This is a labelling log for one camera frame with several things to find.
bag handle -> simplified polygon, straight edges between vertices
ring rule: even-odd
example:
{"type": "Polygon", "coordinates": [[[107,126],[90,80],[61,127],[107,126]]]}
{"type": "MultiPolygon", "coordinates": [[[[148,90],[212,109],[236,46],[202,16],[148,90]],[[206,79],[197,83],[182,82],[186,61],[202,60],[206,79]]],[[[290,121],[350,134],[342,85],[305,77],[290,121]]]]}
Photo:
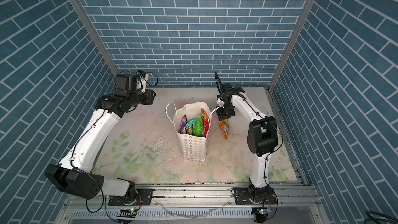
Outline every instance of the bag handle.
{"type": "Polygon", "coordinates": [[[177,111],[176,104],[174,104],[174,102],[171,101],[171,102],[169,102],[169,103],[167,104],[167,106],[166,106],[166,115],[167,115],[167,117],[169,118],[169,120],[174,124],[174,122],[172,121],[172,119],[170,119],[169,114],[167,113],[167,107],[169,107],[170,103],[173,103],[174,109],[177,111]]]}
{"type": "Polygon", "coordinates": [[[210,113],[209,118],[210,118],[210,116],[211,116],[218,108],[220,108],[220,107],[216,107],[216,108],[210,113]]]}

table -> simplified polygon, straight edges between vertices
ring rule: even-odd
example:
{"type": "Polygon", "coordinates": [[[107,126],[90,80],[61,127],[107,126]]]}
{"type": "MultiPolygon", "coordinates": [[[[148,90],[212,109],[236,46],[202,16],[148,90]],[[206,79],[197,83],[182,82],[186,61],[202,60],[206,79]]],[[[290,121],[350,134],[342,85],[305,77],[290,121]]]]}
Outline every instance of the table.
{"type": "MultiPolygon", "coordinates": [[[[244,88],[248,98],[261,112],[272,116],[264,88],[244,88]]],[[[208,137],[207,156],[203,162],[184,161],[174,125],[165,107],[174,101],[177,109],[187,103],[203,101],[212,110],[218,105],[217,88],[154,88],[156,97],[150,106],[139,105],[125,113],[108,135],[93,173],[122,178],[138,184],[216,183],[248,181],[253,155],[246,138],[248,121],[236,110],[229,119],[230,133],[224,139],[216,113],[208,137]]],[[[174,115],[171,106],[168,109],[174,115]]],[[[270,181],[296,181],[296,175],[284,145],[271,156],[270,181]]]]}

red snack bag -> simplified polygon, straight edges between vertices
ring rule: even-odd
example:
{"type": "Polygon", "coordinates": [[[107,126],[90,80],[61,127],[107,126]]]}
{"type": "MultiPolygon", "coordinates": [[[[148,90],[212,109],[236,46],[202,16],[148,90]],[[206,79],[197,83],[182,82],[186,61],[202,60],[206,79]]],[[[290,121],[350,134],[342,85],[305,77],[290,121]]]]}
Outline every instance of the red snack bag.
{"type": "Polygon", "coordinates": [[[203,108],[202,108],[202,122],[203,122],[203,126],[205,127],[205,132],[204,132],[203,137],[206,137],[206,134],[209,131],[210,125],[209,125],[209,117],[207,116],[207,113],[203,108]]]}

blue brick wall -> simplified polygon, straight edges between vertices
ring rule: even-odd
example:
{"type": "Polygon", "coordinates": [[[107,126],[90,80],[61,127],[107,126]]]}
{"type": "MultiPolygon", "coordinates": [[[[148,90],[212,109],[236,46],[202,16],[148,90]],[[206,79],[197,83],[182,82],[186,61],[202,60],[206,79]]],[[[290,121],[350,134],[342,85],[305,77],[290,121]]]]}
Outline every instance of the blue brick wall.
{"type": "Polygon", "coordinates": [[[164,87],[268,86],[305,0],[81,0],[119,70],[164,87]]]}
{"type": "Polygon", "coordinates": [[[398,214],[398,0],[316,0],[276,97],[332,223],[398,214]]]}
{"type": "Polygon", "coordinates": [[[67,0],[0,0],[0,223],[55,221],[43,175],[76,142],[113,76],[67,0]]]}

candy wrapper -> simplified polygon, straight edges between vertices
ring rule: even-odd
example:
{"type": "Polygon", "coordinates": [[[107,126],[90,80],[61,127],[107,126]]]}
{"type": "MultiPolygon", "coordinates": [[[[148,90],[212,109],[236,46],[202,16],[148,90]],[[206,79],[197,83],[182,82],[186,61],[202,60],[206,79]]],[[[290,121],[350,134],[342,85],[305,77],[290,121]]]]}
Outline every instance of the candy wrapper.
{"type": "Polygon", "coordinates": [[[195,122],[195,119],[191,120],[185,125],[185,130],[188,135],[193,135],[193,123],[195,122]]]}
{"type": "Polygon", "coordinates": [[[206,137],[206,134],[209,131],[210,125],[209,125],[209,117],[207,116],[207,113],[203,108],[202,108],[202,123],[203,123],[203,127],[205,129],[205,131],[203,133],[203,137],[206,137]]]}
{"type": "Polygon", "coordinates": [[[186,134],[187,131],[185,130],[185,125],[187,124],[187,116],[182,116],[181,119],[181,126],[180,126],[180,134],[186,134]]]}
{"type": "Polygon", "coordinates": [[[220,128],[222,130],[222,133],[224,134],[224,138],[228,139],[228,133],[229,133],[229,122],[228,120],[223,120],[220,121],[220,128]]]}
{"type": "Polygon", "coordinates": [[[203,127],[202,114],[199,114],[195,122],[193,122],[193,135],[196,137],[203,137],[204,132],[205,128],[203,127]]]}

